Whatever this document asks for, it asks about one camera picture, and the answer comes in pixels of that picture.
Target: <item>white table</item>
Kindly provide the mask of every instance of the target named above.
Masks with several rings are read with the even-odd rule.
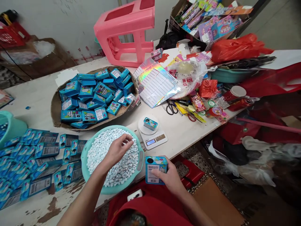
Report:
[[[110,66],[106,58],[94,60],[73,68],[80,73],[87,73],[105,66]],[[134,73],[135,68],[128,68]],[[126,112],[121,117],[98,127],[93,131],[73,132],[63,128],[55,128],[52,125],[50,115],[50,103],[54,95],[57,85],[55,79],[58,73],[54,73],[15,87],[8,88],[6,91],[10,93],[15,100],[12,105],[7,105],[3,110],[10,111],[18,119],[25,121],[29,128],[50,130],[58,132],[59,135],[78,134],[80,139],[90,139],[98,130],[110,125],[123,125],[136,133],[140,142],[142,138],[138,131],[137,119],[146,113],[152,113],[160,121],[167,134],[168,141],[152,150],[146,151],[145,155],[158,156],[166,155],[173,158],[201,138],[215,130],[221,124],[216,119],[207,119],[206,124],[198,121],[192,122],[186,116],[181,114],[169,115],[162,106],[151,109],[143,101],[141,106],[132,112]],[[233,117],[238,112],[227,111]],[[57,159],[62,158],[62,151]],[[138,174],[135,180],[140,180],[145,176],[145,167]],[[69,205],[74,201],[80,193],[84,181],[72,183],[66,188],[55,194],[49,195],[47,191],[43,191],[29,199],[18,202],[2,211],[0,211],[1,225],[56,225]],[[100,195],[96,208],[108,202],[114,195]]]

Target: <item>person's left hand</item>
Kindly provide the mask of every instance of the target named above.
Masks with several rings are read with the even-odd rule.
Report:
[[[123,134],[114,140],[103,161],[106,162],[110,167],[113,167],[122,159],[126,151],[134,144],[132,139],[132,136]]]

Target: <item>digital kitchen scale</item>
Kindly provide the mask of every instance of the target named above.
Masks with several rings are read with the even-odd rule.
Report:
[[[154,131],[144,126],[144,119],[146,117],[158,123],[158,126]],[[147,114],[139,119],[138,129],[147,150],[151,150],[152,148],[155,148],[168,140],[159,120],[152,114]]]

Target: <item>red basket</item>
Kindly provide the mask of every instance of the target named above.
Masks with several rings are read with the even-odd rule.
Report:
[[[30,35],[18,22],[0,29],[0,44],[4,48],[24,46],[29,39]]]

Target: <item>white candy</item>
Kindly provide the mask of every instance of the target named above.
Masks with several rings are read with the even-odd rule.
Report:
[[[123,129],[112,129],[100,133],[98,137],[95,138],[90,150],[88,151],[87,167],[90,174],[93,173],[98,164],[104,159],[111,143],[124,133],[131,135]],[[135,172],[138,165],[138,146],[135,138],[133,141],[134,144],[125,153],[123,158],[109,170],[107,178],[103,184],[105,187],[124,184],[124,182],[126,182],[127,179]]]

